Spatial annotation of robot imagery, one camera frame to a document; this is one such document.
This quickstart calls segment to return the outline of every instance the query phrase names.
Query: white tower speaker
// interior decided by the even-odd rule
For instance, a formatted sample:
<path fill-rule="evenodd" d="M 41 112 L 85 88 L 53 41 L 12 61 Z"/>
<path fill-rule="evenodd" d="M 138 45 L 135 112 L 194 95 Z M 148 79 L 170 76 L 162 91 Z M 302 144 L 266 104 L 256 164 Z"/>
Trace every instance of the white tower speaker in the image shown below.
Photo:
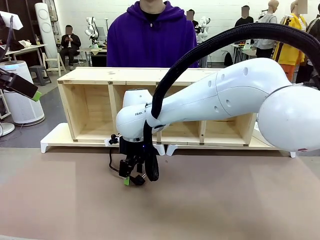
<path fill-rule="evenodd" d="M 54 32 L 52 30 L 48 5 L 45 3 L 36 3 L 35 5 L 36 17 L 38 19 L 42 41 L 45 46 L 45 54 L 48 59 L 57 58 L 57 47 Z M 50 63 L 54 68 L 58 67 L 57 62 Z"/>
<path fill-rule="evenodd" d="M 17 74 L 32 84 L 34 83 L 25 61 L 1 62 L 0 68 L 9 73 Z M 3 94 L 14 123 L 31 126 L 45 120 L 45 114 L 39 101 L 33 101 L 18 93 L 7 90 L 4 90 Z"/>

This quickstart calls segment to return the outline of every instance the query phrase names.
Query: person in purple hoodie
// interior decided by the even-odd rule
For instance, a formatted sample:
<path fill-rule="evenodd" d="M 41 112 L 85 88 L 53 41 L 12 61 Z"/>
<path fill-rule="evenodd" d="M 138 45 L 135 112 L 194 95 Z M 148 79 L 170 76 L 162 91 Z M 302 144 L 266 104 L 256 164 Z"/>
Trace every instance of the person in purple hoodie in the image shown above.
<path fill-rule="evenodd" d="M 184 10 L 169 1 L 140 0 L 110 26 L 107 66 L 170 68 L 196 46 L 195 28 Z"/>

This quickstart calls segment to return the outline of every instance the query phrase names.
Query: gray hoodie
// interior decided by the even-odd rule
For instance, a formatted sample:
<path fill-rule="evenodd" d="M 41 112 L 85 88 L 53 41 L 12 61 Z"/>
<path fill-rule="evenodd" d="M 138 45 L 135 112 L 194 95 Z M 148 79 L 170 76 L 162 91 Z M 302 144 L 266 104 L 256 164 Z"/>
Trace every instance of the gray hoodie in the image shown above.
<path fill-rule="evenodd" d="M 276 24 L 278 22 L 277 22 L 277 17 L 275 15 L 267 13 L 262 18 L 259 19 L 259 23 Z M 259 49 L 263 49 L 263 50 L 273 49 L 275 46 L 275 41 L 269 40 L 269 39 L 255 39 L 253 46 L 256 48 L 259 48 Z"/>

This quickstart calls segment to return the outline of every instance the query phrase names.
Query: brick wall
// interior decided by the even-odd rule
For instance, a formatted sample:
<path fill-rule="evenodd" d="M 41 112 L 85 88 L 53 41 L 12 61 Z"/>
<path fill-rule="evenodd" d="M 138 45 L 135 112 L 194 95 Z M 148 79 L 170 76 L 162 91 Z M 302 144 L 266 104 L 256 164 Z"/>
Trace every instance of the brick wall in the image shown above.
<path fill-rule="evenodd" d="M 184 10 L 195 10 L 195 20 L 199 20 L 202 16 L 211 18 L 209 24 L 209 37 L 213 37 L 225 30 L 234 27 L 236 21 L 241 17 L 241 7 L 243 5 L 250 6 L 250 16 L 257 21 L 261 14 L 261 10 L 268 8 L 269 0 L 171 0 L 173 6 L 178 6 Z M 275 15 L 278 22 L 285 14 L 290 13 L 290 4 L 293 0 L 279 0 L 280 5 Z M 88 47 L 91 42 L 85 30 L 88 25 L 87 17 L 94 16 L 98 27 L 106 26 L 105 18 L 108 18 L 109 26 L 129 6 L 134 4 L 135 0 L 55 0 L 57 14 L 59 17 L 59 25 L 63 30 L 67 24 L 73 26 L 84 47 Z M 319 0 L 308 0 L 308 14 L 305 18 L 309 23 L 318 14 Z M 218 50 L 211 54 L 212 62 L 223 62 L 224 56 L 222 50 L 232 51 L 230 46 Z"/>

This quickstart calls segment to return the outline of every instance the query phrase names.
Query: yellow jacket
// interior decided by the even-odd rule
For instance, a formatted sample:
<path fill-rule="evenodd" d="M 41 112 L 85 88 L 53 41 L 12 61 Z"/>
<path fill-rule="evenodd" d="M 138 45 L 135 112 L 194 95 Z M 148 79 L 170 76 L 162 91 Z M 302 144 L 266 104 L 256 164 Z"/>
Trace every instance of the yellow jacket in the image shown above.
<path fill-rule="evenodd" d="M 287 18 L 291 19 L 291 21 L 289 23 L 289 27 L 302 30 L 302 25 L 299 21 L 299 18 L 294 13 L 292 13 L 290 16 L 287 16 L 285 18 L 283 24 L 286 23 Z M 305 24 L 305 27 L 307 27 L 307 22 L 304 19 L 304 17 L 300 16 L 300 18 L 303 21 L 303 23 Z M 276 49 L 274 51 L 274 54 L 273 54 L 273 60 L 277 61 L 279 64 L 286 64 L 286 65 L 294 65 L 295 66 L 295 65 L 298 65 L 304 61 L 305 54 L 303 52 L 301 52 L 299 49 L 297 49 L 293 46 L 290 46 L 288 44 L 284 44 L 282 46 L 280 55 L 277 59 L 279 47 L 280 47 L 280 42 L 278 42 Z"/>

